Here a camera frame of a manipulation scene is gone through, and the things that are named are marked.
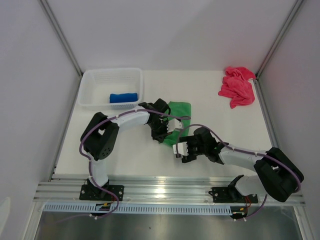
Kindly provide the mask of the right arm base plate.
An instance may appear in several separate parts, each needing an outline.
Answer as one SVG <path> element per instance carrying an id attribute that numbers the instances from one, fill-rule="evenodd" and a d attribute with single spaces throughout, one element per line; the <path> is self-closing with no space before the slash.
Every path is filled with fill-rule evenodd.
<path id="1" fill-rule="evenodd" d="M 208 192 L 212 196 L 214 203 L 258 203 L 258 197 L 252 194 L 244 196 L 234 187 L 212 187 Z"/>

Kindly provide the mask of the green towel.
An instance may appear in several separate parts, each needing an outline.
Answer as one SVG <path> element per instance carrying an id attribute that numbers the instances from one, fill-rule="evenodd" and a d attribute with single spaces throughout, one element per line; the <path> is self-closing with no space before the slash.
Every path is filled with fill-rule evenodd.
<path id="1" fill-rule="evenodd" d="M 170 101 L 168 103 L 168 106 L 171 110 L 170 115 L 172 116 L 177 116 L 177 117 L 192 116 L 192 105 L 188 102 Z M 177 142 L 179 134 L 180 134 L 179 130 L 174 130 L 172 134 L 164 138 L 163 144 L 169 147 L 172 147 Z"/>

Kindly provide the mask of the blue towel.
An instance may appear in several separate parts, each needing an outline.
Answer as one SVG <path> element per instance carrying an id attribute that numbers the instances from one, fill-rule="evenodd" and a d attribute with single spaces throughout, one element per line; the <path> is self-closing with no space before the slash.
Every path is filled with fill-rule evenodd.
<path id="1" fill-rule="evenodd" d="M 134 93 L 120 93 L 115 94 L 111 93 L 109 95 L 109 102 L 111 104 L 113 103 L 132 103 L 138 101 L 138 94 L 136 92 Z"/>

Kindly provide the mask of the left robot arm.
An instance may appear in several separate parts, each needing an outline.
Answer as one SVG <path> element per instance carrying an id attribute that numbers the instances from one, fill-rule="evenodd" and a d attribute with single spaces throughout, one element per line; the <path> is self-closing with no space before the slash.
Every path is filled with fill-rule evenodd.
<path id="1" fill-rule="evenodd" d="M 112 153 L 118 134 L 140 125 L 148 125 L 153 140 L 163 143 L 168 132 L 171 113 L 169 105 L 159 98 L 155 103 L 140 103 L 131 110 L 116 116 L 107 116 L 102 112 L 94 114 L 80 137 L 81 154 L 89 159 L 89 182 L 91 194 L 97 200 L 108 196 L 109 182 L 106 173 L 106 158 Z"/>

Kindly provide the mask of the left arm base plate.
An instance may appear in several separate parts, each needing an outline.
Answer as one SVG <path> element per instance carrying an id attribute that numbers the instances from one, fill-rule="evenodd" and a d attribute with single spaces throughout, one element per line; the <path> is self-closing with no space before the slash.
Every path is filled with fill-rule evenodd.
<path id="1" fill-rule="evenodd" d="M 113 193 L 117 196 L 118 200 L 121 202 L 123 200 L 125 187 L 123 185 L 105 185 L 103 186 L 105 190 Z M 82 201 L 116 201 L 116 198 L 102 191 L 101 189 L 95 187 L 91 183 L 84 184 L 81 186 L 79 199 Z"/>

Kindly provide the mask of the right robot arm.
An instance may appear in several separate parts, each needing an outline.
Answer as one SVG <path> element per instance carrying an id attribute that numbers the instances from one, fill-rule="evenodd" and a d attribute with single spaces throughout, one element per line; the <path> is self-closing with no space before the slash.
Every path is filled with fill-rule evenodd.
<path id="1" fill-rule="evenodd" d="M 236 147 L 223 141 L 213 130 L 198 124 L 193 135 L 179 135 L 173 153 L 183 163 L 205 156 L 212 163 L 232 165 L 255 172 L 238 175 L 227 187 L 229 198 L 239 202 L 249 195 L 268 195 L 284 203 L 301 189 L 303 173 L 277 147 L 266 151 Z"/>

